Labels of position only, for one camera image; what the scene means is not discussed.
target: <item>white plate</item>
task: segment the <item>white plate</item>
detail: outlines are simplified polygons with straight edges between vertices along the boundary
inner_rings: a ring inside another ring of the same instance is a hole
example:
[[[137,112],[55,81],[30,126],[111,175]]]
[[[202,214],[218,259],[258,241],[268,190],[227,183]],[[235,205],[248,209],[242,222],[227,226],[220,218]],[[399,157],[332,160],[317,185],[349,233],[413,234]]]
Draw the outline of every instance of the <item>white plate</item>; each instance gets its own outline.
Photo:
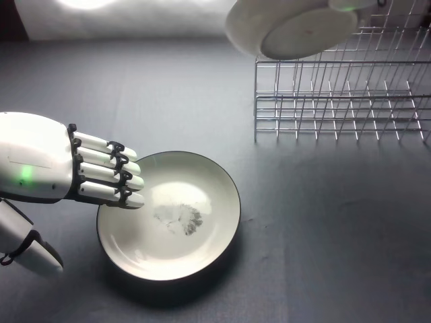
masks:
[[[226,33],[253,56],[301,59],[343,42],[366,13],[337,11],[327,0],[238,0],[226,19]]]
[[[240,198],[226,171],[184,151],[137,162],[145,205],[125,210],[103,205],[97,230],[108,257],[133,276],[169,281],[211,264],[232,241]]]

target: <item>dish rack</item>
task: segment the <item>dish rack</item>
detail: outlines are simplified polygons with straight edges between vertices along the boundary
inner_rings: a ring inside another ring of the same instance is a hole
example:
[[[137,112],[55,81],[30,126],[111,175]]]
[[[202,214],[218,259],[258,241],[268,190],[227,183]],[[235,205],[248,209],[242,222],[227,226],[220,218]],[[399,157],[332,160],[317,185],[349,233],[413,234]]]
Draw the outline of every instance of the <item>dish rack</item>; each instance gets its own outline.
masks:
[[[260,132],[431,138],[429,2],[380,8],[343,44],[295,61],[255,63],[255,141]]]

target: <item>white robotic hand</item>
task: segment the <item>white robotic hand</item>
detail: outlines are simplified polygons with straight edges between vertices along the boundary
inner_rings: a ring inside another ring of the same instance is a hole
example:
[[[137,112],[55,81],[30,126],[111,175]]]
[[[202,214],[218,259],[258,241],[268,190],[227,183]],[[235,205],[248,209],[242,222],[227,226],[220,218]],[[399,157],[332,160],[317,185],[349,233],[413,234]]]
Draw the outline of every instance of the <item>white robotic hand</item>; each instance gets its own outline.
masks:
[[[136,153],[34,114],[0,112],[0,197],[31,203],[61,199],[125,209],[143,206]],[[0,199],[0,264],[14,259],[40,274],[61,271],[58,254],[32,222]]]

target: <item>gray table surface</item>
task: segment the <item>gray table surface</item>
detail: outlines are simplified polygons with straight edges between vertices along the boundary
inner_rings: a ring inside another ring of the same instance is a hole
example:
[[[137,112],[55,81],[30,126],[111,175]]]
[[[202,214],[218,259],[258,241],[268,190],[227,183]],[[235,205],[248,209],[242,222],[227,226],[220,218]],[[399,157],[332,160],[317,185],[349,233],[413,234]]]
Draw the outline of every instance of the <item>gray table surface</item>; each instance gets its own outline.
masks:
[[[2,44],[1,110],[140,156],[200,153],[235,180],[231,248],[194,279],[140,283],[107,261],[97,207],[16,203],[61,254],[0,272],[2,322],[431,322],[431,154],[417,137],[253,142],[253,60],[224,40]]]

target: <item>dark plate rim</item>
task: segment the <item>dark plate rim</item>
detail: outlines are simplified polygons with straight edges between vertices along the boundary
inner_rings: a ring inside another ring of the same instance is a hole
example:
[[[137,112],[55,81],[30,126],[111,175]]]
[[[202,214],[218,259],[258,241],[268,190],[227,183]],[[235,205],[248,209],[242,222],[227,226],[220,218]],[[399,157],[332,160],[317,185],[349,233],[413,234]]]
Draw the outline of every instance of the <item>dark plate rim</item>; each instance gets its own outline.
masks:
[[[230,241],[229,241],[229,243],[228,243],[228,245],[224,248],[224,250],[223,250],[223,252],[221,252],[216,258],[214,258],[213,259],[213,261],[211,261],[207,266],[205,266],[205,267],[203,267],[203,268],[201,268],[201,269],[199,269],[198,271],[195,271],[194,273],[191,273],[191,274],[189,274],[189,275],[186,275],[186,276],[183,276],[183,277],[179,277],[179,278],[173,278],[173,279],[160,279],[160,280],[157,280],[157,279],[146,279],[146,278],[142,278],[142,277],[139,277],[139,276],[136,276],[136,275],[133,275],[133,274],[131,274],[131,273],[129,273],[129,272],[127,272],[127,271],[125,271],[123,268],[121,268],[119,265],[117,265],[112,259],[111,259],[111,257],[108,255],[108,253],[106,252],[106,250],[105,250],[105,248],[104,248],[104,246],[103,246],[103,244],[102,244],[102,241],[100,240],[100,234],[99,234],[99,211],[100,211],[100,207],[101,207],[101,205],[99,205],[98,206],[98,208],[97,208],[97,216],[96,216],[96,231],[97,231],[97,238],[98,238],[98,241],[99,241],[99,244],[100,244],[100,246],[102,247],[102,250],[103,250],[103,252],[105,253],[105,255],[109,258],[109,260],[111,261],[111,263],[113,263],[118,269],[120,269],[122,272],[124,272],[124,273],[126,273],[126,274],[128,274],[129,276],[132,276],[132,277],[135,277],[135,278],[138,278],[138,279],[141,279],[141,280],[143,280],[143,281],[159,281],[159,282],[163,282],[163,281],[180,281],[181,279],[185,279],[185,278],[187,278],[187,277],[192,277],[193,275],[196,275],[197,273],[200,273],[201,271],[203,271],[204,269],[206,269],[206,268],[208,268],[209,266],[211,266],[217,259],[219,259],[220,258],[220,256],[222,255],[222,254],[224,254],[224,252],[229,248],[229,246],[231,245],[231,243],[232,243],[232,240],[234,239],[234,237],[238,234],[238,228],[239,228],[239,226],[240,226],[240,222],[241,222],[241,215],[242,215],[242,207],[241,207],[241,197],[240,197],[240,193],[239,193],[239,191],[238,191],[238,187],[236,187],[236,184],[235,184],[235,181],[233,180],[233,178],[231,177],[231,175],[229,175],[229,173],[223,168],[223,167],[221,167],[221,165],[219,165],[219,163],[217,163],[217,162],[215,162],[215,161],[213,161],[212,159],[210,159],[210,158],[208,158],[208,157],[205,157],[205,156],[203,156],[203,155],[201,155],[201,154],[198,154],[198,153],[193,153],[193,152],[191,152],[191,151],[182,151],[182,150],[171,150],[171,151],[161,151],[161,152],[159,152],[159,153],[153,153],[153,154],[151,154],[151,155],[148,155],[148,156],[145,156],[145,157],[143,157],[143,158],[141,158],[141,159],[139,159],[139,160],[137,160],[136,161],[136,163],[137,162],[140,162],[141,160],[143,160],[143,159],[145,159],[145,158],[149,158],[149,157],[154,157],[154,156],[157,156],[157,155],[162,155],[162,154],[165,154],[165,153],[189,153],[189,154],[191,154],[191,155],[196,155],[196,156],[199,156],[199,157],[203,157],[203,158],[205,158],[205,159],[208,159],[209,161],[211,161],[211,162],[213,162],[215,165],[217,165],[218,167],[220,167],[228,176],[229,176],[229,178],[230,178],[230,180],[232,181],[232,183],[233,183],[233,185],[234,185],[234,187],[235,187],[235,191],[236,191],[236,195],[238,196],[238,201],[239,201],[239,203],[240,203],[240,214],[239,214],[239,217],[238,217],[238,223],[236,224],[236,229],[235,229],[235,232],[234,232],[234,234],[232,235],[232,238],[230,239]]]

